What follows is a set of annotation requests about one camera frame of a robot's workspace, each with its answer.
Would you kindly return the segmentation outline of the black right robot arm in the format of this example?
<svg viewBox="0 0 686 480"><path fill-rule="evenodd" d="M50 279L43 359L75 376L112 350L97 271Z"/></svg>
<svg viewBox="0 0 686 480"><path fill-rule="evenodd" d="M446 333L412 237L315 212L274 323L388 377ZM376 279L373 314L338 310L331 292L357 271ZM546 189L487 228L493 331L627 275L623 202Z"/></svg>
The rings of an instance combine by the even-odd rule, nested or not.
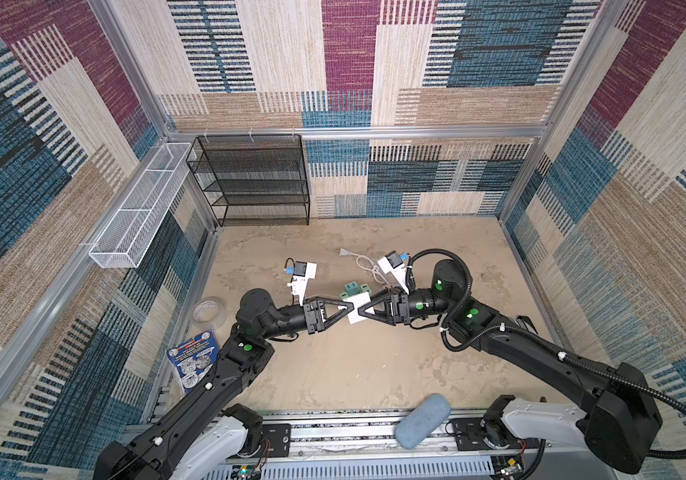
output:
<svg viewBox="0 0 686 480"><path fill-rule="evenodd" d="M380 261L398 285L358 307L359 315L396 325L434 315L445 348L483 351L525 370L567 397L582 411L570 422L599 460L636 474L647 458L685 460L686 448L657 450L663 425L658 405L686 417L686 405L648 386L630 364L617 367L586 359L546 340L472 295L473 278L455 253L432 248L414 256L391 252Z"/></svg>

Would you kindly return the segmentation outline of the white square adapter cube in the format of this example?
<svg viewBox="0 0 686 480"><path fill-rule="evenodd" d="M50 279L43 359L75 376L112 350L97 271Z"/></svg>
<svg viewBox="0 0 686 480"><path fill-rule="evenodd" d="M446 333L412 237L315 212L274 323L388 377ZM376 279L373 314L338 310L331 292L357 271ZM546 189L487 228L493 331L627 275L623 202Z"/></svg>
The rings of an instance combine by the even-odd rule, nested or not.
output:
<svg viewBox="0 0 686 480"><path fill-rule="evenodd" d="M356 324L368 320L368 317L359 313L359 308L369 303L371 300L371 293L368 291L363 291L345 299L345 302L351 303L354 306L353 311L347 315L350 324Z"/></svg>

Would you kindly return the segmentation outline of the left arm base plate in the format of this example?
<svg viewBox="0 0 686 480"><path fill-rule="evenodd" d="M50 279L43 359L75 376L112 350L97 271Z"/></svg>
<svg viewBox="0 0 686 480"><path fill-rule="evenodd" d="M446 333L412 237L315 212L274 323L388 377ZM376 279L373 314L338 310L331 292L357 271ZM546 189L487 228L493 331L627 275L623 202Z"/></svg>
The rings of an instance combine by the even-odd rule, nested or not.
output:
<svg viewBox="0 0 686 480"><path fill-rule="evenodd" d="M223 435L228 438L230 445L234 443L232 438L241 440L238 449L221 459L249 460L256 463L258 459L288 458L292 440L292 426L289 423L268 423L261 426L240 428L232 435Z"/></svg>

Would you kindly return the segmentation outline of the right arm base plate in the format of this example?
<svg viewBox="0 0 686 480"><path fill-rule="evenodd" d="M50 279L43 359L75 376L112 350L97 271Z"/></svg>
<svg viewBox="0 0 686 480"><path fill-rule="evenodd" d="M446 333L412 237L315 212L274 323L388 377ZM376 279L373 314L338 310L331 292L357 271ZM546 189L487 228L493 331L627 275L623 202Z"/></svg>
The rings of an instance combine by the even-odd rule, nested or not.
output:
<svg viewBox="0 0 686 480"><path fill-rule="evenodd" d="M492 450L530 450L540 447L542 441L536 438L516 438L505 427L488 429L482 417L460 417L450 419L445 427L461 452Z"/></svg>

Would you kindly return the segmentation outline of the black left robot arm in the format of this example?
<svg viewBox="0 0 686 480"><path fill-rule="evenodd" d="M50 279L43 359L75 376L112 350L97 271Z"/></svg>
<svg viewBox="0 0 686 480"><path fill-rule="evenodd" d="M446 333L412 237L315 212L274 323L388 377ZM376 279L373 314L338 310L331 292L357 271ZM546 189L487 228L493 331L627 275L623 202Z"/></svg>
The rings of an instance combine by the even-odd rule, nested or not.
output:
<svg viewBox="0 0 686 480"><path fill-rule="evenodd" d="M98 457L94 477L170 479L211 421L266 368L275 352L271 338L304 330L323 332L355 310L351 302L321 296L278 308L268 291L248 291L229 338L203 379L129 444L109 444Z"/></svg>

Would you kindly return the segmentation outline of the teal plug adapter cube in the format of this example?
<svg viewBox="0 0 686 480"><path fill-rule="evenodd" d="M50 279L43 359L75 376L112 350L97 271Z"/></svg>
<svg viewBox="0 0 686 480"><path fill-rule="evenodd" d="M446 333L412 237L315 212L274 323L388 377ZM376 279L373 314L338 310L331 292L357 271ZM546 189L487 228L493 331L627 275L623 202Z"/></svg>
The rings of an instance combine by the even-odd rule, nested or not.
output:
<svg viewBox="0 0 686 480"><path fill-rule="evenodd" d="M347 283L344 288L346 298L358 295L362 292L361 286L357 282Z"/></svg>

